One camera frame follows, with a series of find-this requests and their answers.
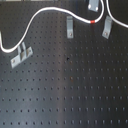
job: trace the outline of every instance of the black surface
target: black surface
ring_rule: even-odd
[[[128,1],[110,4],[115,18],[128,23]],[[5,48],[17,44],[31,16],[45,6],[88,19],[99,15],[81,1],[1,3]],[[128,127],[128,29],[113,24],[109,39],[103,38],[106,14],[95,25],[74,19],[74,39],[69,40],[67,15],[41,13],[24,39],[32,57],[12,70],[17,50],[0,51],[0,128]]]

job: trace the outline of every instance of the white cable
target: white cable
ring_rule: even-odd
[[[110,12],[108,0],[106,0],[106,4],[107,4],[107,10],[108,10],[109,16],[112,18],[112,20],[115,21],[117,24],[119,24],[119,25],[121,25],[121,26],[123,26],[123,27],[128,28],[128,25],[127,25],[127,24],[124,24],[124,23],[122,23],[122,22],[116,20],[116,19],[112,16],[112,14],[111,14],[111,12]]]
[[[90,21],[90,20],[86,20],[86,19],[84,19],[84,18],[81,18],[81,17],[75,15],[74,13],[72,13],[72,12],[66,10],[66,9],[61,9],[61,8],[57,8],[57,7],[45,7],[45,8],[42,8],[42,9],[38,10],[38,11],[32,16],[32,18],[31,18],[31,20],[29,21],[28,26],[27,26],[27,28],[26,28],[26,30],[25,30],[25,32],[24,32],[23,37],[20,39],[20,41],[17,43],[17,45],[15,45],[13,48],[11,48],[11,49],[5,49],[5,48],[3,48],[2,37],[1,37],[1,32],[0,32],[0,47],[1,47],[1,50],[2,50],[3,52],[5,52],[5,53],[10,53],[10,52],[13,52],[14,50],[16,50],[17,47],[18,47],[18,46],[22,43],[22,41],[24,40],[24,38],[25,38],[25,36],[26,36],[26,34],[27,34],[27,32],[28,32],[28,29],[29,29],[29,27],[30,27],[30,25],[31,25],[31,23],[32,23],[32,21],[33,21],[33,19],[35,18],[35,16],[36,16],[37,14],[39,14],[40,12],[43,12],[43,11],[48,11],[48,10],[60,11],[60,12],[64,12],[64,13],[70,14],[70,15],[72,15],[74,18],[76,18],[76,19],[78,19],[78,20],[80,20],[80,21],[83,21],[83,22],[85,22],[85,23],[88,23],[88,24],[97,23],[98,21],[100,21],[100,19],[102,18],[103,14],[104,14],[104,3],[103,3],[103,0],[100,0],[100,1],[101,1],[101,5],[102,5],[101,14],[100,14],[100,16],[99,16],[96,20],[91,20],[91,21]]]

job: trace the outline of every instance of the screw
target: screw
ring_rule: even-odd
[[[88,5],[88,8],[89,8],[89,9],[91,8],[91,5],[90,5],[90,4]]]
[[[107,33],[107,32],[105,32],[104,34],[105,34],[106,36],[108,35],[108,33]]]
[[[15,60],[14,59],[12,60],[12,63],[15,63]]]
[[[72,36],[72,33],[70,33],[70,36]]]
[[[96,11],[98,11],[98,7],[96,7]]]

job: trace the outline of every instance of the mounting clamp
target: mounting clamp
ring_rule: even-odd
[[[88,9],[94,12],[98,12],[99,9],[99,0],[89,0]]]
[[[73,38],[73,17],[67,16],[67,38]]]
[[[18,55],[13,59],[11,59],[12,68],[15,68],[16,66],[18,66],[20,63],[22,63],[24,60],[26,60],[33,54],[32,48],[29,47],[28,49],[26,49],[24,42],[22,43],[22,47],[23,47],[23,52],[21,52],[21,48],[20,46],[18,46]]]
[[[102,36],[105,37],[106,39],[109,38],[111,28],[112,28],[112,19],[109,16],[107,16],[105,19],[104,31],[102,33]]]

